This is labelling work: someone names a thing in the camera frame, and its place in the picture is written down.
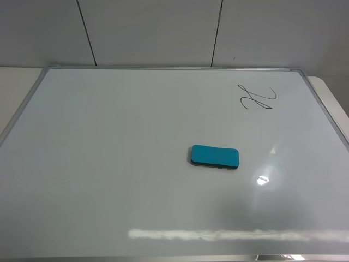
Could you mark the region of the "blue whiteboard eraser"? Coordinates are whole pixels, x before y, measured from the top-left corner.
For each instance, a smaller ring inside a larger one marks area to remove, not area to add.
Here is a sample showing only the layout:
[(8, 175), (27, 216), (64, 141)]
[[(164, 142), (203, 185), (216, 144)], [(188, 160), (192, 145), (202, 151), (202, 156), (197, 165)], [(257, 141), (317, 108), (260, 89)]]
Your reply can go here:
[(192, 165), (210, 168), (236, 170), (240, 165), (239, 151), (235, 148), (192, 145), (188, 159)]

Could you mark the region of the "white whiteboard with aluminium frame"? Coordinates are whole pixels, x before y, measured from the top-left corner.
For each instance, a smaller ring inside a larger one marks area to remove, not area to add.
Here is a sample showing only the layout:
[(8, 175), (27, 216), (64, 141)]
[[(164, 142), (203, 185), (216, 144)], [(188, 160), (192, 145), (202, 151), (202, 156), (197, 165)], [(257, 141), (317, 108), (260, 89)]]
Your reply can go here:
[(52, 67), (1, 135), (2, 259), (268, 254), (348, 255), (348, 140), (301, 71)]

